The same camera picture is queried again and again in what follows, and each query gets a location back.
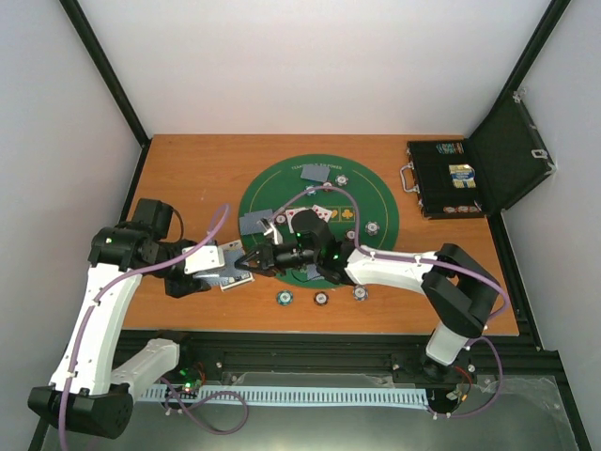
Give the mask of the grey card box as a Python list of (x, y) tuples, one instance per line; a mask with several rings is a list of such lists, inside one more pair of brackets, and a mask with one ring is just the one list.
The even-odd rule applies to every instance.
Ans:
[(235, 268), (235, 261), (243, 255), (244, 251), (242, 249), (225, 249), (223, 251), (223, 267), (197, 272), (193, 275), (193, 278), (207, 280), (212, 285), (237, 282), (246, 275), (246, 272)]

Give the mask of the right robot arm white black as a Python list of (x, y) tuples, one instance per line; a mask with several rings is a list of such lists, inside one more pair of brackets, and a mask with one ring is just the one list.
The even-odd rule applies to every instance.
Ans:
[(446, 243), (437, 252), (380, 251), (351, 241), (318, 243), (300, 234), (295, 242), (255, 245), (235, 261), (239, 270), (266, 277), (314, 265), (334, 285), (378, 285), (425, 296), (439, 324), (419, 358), (418, 372), (441, 381), (460, 351), (482, 335), (500, 296), (499, 284), (462, 248)]

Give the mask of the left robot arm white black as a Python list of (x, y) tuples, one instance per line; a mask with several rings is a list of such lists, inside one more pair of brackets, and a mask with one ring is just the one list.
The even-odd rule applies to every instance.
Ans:
[(139, 200), (132, 218), (102, 228), (93, 238), (82, 308), (64, 355), (50, 381), (31, 390), (27, 404), (55, 427), (60, 445), (68, 432), (115, 439), (130, 421), (134, 403), (161, 376), (189, 376), (195, 355), (178, 333), (151, 339), (126, 363), (114, 367), (124, 318), (142, 279), (163, 280), (165, 292), (181, 298), (207, 291), (196, 278), (224, 265), (223, 250), (209, 233), (200, 242), (169, 241), (173, 207)]

